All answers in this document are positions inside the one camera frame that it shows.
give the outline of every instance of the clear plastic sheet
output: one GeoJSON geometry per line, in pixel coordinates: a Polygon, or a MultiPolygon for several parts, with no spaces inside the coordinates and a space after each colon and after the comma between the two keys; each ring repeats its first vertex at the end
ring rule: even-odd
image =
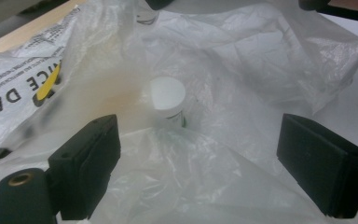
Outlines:
{"type": "Polygon", "coordinates": [[[90,223],[346,223],[318,210],[275,151],[283,112],[310,116],[350,84],[358,37],[283,4],[160,12],[141,31],[135,1],[89,1],[62,59],[71,79],[15,131],[32,135],[10,135],[17,145],[0,179],[47,169],[87,122],[117,114],[122,157],[90,223]],[[186,129],[153,111],[155,76],[185,84],[186,129]]]}

